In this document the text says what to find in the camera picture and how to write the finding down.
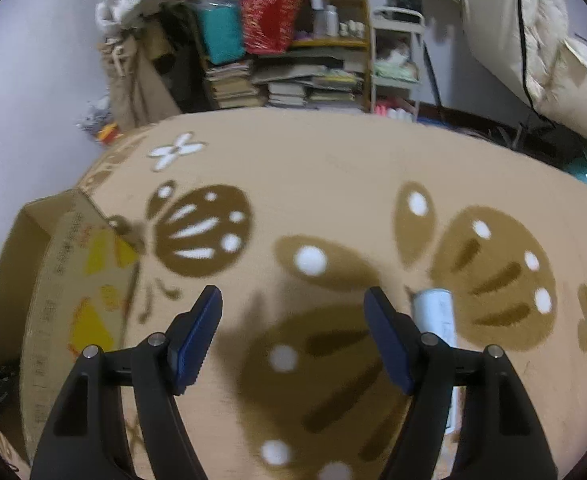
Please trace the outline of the light blue handheld device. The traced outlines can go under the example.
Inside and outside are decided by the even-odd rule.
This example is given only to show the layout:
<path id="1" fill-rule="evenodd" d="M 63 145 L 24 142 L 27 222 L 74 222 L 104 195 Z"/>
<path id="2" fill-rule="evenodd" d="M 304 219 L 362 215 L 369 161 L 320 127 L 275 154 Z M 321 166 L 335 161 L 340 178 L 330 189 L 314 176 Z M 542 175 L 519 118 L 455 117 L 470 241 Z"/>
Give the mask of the light blue handheld device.
<path id="1" fill-rule="evenodd" d="M 412 299 L 412 318 L 422 333 L 433 333 L 450 347 L 457 346 L 454 301 L 450 290 L 425 289 Z"/>

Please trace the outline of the cardboard box with yellow print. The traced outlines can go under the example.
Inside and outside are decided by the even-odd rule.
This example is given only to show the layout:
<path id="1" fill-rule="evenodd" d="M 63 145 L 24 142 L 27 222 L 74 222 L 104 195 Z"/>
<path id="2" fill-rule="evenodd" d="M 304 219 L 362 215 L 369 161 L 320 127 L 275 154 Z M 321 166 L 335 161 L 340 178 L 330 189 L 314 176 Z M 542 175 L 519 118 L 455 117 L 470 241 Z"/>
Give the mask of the cardboard box with yellow print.
<path id="1" fill-rule="evenodd" d="M 82 192 L 18 212 L 0 255 L 0 368 L 19 365 L 0 416 L 6 457 L 32 462 L 85 347 L 122 347 L 137 273 L 135 250 Z"/>

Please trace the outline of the beige butterfly pattern rug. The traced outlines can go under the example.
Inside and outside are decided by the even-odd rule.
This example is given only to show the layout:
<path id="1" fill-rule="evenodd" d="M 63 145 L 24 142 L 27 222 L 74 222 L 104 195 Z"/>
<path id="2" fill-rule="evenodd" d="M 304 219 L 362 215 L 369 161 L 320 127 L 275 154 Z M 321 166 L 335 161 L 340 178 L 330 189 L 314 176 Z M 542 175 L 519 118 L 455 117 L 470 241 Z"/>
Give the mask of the beige butterfly pattern rug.
<path id="1" fill-rule="evenodd" d="M 207 285 L 223 316 L 178 407 L 212 479 L 373 479 L 409 401 L 363 315 L 450 290 L 498 344 L 559 474 L 587 454 L 587 185 L 484 140 L 369 115 L 232 110 L 123 136 L 74 188 L 137 253 L 121 348 Z"/>

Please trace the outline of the plastic bag of toys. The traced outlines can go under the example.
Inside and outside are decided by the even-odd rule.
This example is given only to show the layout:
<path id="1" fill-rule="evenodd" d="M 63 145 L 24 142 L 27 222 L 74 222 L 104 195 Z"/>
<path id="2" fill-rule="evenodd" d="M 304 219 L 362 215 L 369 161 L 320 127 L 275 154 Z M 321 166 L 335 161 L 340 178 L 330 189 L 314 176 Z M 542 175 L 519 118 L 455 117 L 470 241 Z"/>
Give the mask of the plastic bag of toys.
<path id="1" fill-rule="evenodd" d="M 88 105 L 88 110 L 77 122 L 77 127 L 103 146 L 114 144 L 122 131 L 111 113 L 109 96 L 102 96 Z"/>

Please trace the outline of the beige hanging trousers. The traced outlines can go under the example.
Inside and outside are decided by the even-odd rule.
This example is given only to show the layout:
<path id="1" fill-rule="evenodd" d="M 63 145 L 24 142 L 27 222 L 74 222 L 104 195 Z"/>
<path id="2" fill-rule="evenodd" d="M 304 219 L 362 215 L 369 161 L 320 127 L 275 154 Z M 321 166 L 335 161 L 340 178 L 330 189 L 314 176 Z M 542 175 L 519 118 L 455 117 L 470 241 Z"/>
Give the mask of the beige hanging trousers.
<path id="1" fill-rule="evenodd" d="M 111 115 L 122 132 L 181 114 L 135 36 L 107 39 L 98 51 L 107 78 Z"/>

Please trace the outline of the stack of books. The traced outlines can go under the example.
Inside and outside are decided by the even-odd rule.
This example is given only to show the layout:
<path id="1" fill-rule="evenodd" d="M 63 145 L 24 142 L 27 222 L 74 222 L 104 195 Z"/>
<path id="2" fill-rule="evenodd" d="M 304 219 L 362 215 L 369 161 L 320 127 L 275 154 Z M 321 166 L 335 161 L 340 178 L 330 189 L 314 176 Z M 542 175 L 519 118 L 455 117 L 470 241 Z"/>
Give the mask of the stack of books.
<path id="1" fill-rule="evenodd" d="M 250 60 L 243 60 L 214 66 L 205 71 L 207 88 L 217 110 L 266 104 L 264 91 L 251 80 L 253 68 Z"/>

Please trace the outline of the white metal cart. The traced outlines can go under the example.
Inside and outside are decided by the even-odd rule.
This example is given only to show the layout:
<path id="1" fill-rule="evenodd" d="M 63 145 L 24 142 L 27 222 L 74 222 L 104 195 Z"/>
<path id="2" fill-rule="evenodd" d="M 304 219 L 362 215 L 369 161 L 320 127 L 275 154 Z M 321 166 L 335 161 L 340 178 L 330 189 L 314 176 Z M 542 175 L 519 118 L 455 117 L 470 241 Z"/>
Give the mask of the white metal cart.
<path id="1" fill-rule="evenodd" d="M 379 116 L 417 122 L 423 76 L 425 18 L 398 6 L 371 10 L 369 107 Z"/>

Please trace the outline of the white folded mattress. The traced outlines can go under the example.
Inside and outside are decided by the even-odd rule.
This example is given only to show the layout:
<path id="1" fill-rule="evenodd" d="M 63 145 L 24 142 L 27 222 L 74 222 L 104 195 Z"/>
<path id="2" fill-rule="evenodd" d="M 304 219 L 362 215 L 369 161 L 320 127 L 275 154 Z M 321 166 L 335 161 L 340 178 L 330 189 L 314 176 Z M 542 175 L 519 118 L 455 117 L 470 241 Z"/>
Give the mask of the white folded mattress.
<path id="1" fill-rule="evenodd" d="M 461 0 L 473 56 L 536 113 L 587 140 L 587 42 L 567 0 Z"/>

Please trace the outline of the wooden bookshelf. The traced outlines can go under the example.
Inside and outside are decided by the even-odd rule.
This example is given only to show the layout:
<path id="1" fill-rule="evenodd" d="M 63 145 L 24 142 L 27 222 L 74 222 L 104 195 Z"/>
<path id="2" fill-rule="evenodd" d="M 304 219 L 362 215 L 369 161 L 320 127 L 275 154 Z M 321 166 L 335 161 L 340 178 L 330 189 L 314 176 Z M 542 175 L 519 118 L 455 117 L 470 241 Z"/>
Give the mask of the wooden bookshelf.
<path id="1" fill-rule="evenodd" d="M 367 0 L 190 0 L 185 10 L 216 110 L 362 108 Z"/>

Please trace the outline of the red bag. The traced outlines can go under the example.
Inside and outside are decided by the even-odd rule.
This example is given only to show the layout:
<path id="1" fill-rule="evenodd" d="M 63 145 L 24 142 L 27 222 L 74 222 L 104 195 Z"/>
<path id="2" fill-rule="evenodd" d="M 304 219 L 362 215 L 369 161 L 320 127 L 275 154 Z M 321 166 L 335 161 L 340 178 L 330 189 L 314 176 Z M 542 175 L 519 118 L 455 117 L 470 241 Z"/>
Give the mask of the red bag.
<path id="1" fill-rule="evenodd" d="M 240 0 L 243 40 L 249 54 L 278 54 L 295 36 L 302 0 Z"/>

